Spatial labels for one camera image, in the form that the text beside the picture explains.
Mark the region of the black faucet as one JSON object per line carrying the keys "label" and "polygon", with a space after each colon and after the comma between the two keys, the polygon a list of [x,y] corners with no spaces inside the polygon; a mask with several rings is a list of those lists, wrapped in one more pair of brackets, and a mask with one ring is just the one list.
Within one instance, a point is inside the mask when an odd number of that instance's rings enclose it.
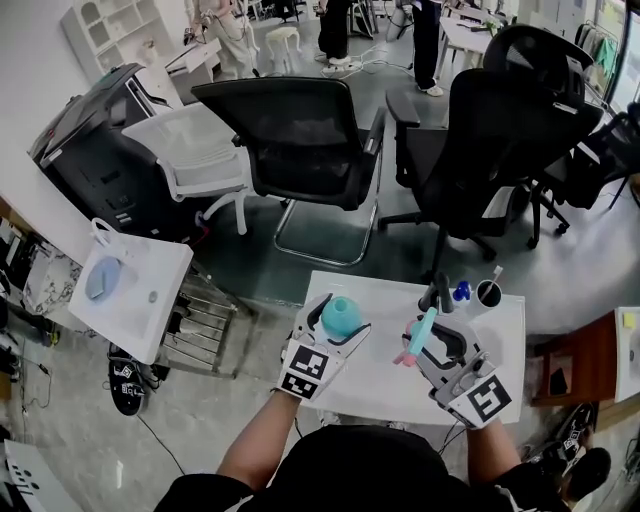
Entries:
{"label": "black faucet", "polygon": [[431,279],[426,292],[418,302],[420,311],[426,313],[434,308],[438,313],[451,314],[454,312],[453,298],[449,289],[449,278],[442,272],[436,272]]}

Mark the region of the white power strip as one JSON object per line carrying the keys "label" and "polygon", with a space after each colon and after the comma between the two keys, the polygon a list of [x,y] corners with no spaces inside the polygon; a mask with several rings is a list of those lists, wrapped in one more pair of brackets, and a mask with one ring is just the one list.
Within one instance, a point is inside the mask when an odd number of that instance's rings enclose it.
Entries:
{"label": "white power strip", "polygon": [[343,65],[328,64],[323,67],[320,74],[324,78],[346,79],[362,70],[361,62],[350,62]]}

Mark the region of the person's right forearm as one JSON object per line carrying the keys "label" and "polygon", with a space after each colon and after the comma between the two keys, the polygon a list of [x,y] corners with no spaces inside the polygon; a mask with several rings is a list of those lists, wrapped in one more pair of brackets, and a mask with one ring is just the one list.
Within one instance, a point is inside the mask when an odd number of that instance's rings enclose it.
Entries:
{"label": "person's right forearm", "polygon": [[521,463],[500,419],[481,429],[467,429],[467,471],[471,485],[491,483]]}

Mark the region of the marble patterned counter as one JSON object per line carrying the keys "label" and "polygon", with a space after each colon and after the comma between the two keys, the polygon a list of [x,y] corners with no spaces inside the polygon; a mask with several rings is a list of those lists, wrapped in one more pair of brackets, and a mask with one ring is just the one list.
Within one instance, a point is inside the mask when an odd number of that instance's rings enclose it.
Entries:
{"label": "marble patterned counter", "polygon": [[82,267],[55,247],[36,248],[23,288],[24,303],[45,316],[70,301]]}

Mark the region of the blue plate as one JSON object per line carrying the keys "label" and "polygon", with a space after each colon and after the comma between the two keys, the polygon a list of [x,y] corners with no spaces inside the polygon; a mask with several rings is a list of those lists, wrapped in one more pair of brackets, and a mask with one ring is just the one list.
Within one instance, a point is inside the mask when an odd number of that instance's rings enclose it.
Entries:
{"label": "blue plate", "polygon": [[104,302],[116,290],[122,264],[119,259],[106,256],[91,269],[85,284],[85,296],[92,302]]}

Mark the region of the black office printer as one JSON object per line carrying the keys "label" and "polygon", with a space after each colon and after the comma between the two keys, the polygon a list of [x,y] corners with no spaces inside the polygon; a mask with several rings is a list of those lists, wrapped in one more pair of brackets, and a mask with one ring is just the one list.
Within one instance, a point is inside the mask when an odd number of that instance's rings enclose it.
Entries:
{"label": "black office printer", "polygon": [[72,97],[34,141],[30,156],[88,219],[131,235],[193,244],[203,233],[195,223],[200,201],[175,201],[156,156],[123,134],[169,107],[145,90],[143,70],[119,66]]}

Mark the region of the small white desk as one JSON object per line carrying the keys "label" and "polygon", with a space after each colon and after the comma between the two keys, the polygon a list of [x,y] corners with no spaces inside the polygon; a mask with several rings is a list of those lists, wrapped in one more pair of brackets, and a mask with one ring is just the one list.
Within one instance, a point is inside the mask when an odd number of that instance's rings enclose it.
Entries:
{"label": "small white desk", "polygon": [[172,84],[211,83],[214,78],[213,68],[219,64],[220,49],[219,40],[214,38],[205,44],[192,43],[180,50],[176,56],[170,57],[164,68]]}

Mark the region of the black headrest office chair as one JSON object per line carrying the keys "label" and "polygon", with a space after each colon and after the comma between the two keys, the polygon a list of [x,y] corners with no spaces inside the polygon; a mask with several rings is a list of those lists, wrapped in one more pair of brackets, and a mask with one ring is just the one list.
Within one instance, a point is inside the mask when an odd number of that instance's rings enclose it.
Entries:
{"label": "black headrest office chair", "polygon": [[411,190],[415,213],[383,217],[391,224],[438,227],[433,282],[447,238],[471,240],[492,261],[489,237],[501,237],[532,199],[530,183],[596,127],[600,108],[585,100],[592,57],[544,29],[514,24],[489,42],[478,68],[456,75],[445,129],[426,129],[406,93],[390,89],[395,122],[396,180]]}

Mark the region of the white dotted panel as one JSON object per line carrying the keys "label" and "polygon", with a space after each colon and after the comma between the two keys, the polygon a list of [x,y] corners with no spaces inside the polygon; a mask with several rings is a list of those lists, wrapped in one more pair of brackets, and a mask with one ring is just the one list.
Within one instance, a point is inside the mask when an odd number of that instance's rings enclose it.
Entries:
{"label": "white dotted panel", "polygon": [[68,504],[64,488],[35,446],[5,440],[4,447],[12,484],[28,512],[74,512],[74,504]]}

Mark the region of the white cup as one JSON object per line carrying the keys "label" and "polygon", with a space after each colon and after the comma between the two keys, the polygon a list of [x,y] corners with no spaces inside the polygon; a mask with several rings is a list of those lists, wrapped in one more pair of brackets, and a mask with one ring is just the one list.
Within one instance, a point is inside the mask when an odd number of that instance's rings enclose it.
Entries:
{"label": "white cup", "polygon": [[495,308],[502,299],[500,286],[493,280],[483,280],[476,287],[475,297],[483,308]]}

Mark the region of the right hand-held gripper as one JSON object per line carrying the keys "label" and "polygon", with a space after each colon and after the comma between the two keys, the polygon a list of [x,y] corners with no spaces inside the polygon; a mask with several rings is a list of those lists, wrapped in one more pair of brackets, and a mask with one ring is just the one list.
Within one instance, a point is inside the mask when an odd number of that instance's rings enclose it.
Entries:
{"label": "right hand-held gripper", "polygon": [[[512,402],[499,369],[488,351],[480,352],[479,338],[467,322],[436,319],[417,355],[409,353],[409,337],[402,343],[401,365],[419,369],[433,386],[430,397],[466,427],[484,428]],[[463,368],[449,377],[456,366]]]}

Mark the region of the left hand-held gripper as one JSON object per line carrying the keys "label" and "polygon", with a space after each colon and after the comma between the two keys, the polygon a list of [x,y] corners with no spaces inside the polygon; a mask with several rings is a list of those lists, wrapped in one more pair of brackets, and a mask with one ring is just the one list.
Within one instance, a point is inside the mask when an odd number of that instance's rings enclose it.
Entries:
{"label": "left hand-held gripper", "polygon": [[314,337],[325,306],[333,298],[324,293],[307,302],[296,314],[288,336],[276,389],[306,401],[314,401],[342,371],[346,359],[371,332],[363,324],[346,337],[332,339],[324,330]]}

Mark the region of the person's left forearm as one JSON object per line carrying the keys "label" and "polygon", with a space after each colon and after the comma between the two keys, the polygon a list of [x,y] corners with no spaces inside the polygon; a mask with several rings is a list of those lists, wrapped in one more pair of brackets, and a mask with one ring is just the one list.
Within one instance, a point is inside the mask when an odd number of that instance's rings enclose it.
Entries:
{"label": "person's left forearm", "polygon": [[275,390],[231,444],[217,474],[253,491],[267,487],[283,457],[301,400]]}

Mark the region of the metal rack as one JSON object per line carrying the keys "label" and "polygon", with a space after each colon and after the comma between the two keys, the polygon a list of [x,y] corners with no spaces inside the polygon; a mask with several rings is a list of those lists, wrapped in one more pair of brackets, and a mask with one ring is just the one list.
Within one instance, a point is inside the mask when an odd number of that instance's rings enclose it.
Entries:
{"label": "metal rack", "polygon": [[246,361],[257,320],[253,307],[219,287],[193,263],[179,287],[156,363],[235,379]]}

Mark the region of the white faucet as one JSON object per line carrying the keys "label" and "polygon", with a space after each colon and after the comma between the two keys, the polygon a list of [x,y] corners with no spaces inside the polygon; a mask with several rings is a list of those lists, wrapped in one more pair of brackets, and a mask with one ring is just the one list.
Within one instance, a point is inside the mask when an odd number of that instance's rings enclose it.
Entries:
{"label": "white faucet", "polygon": [[105,250],[119,251],[122,249],[120,233],[105,220],[94,217],[91,220],[92,236]]}

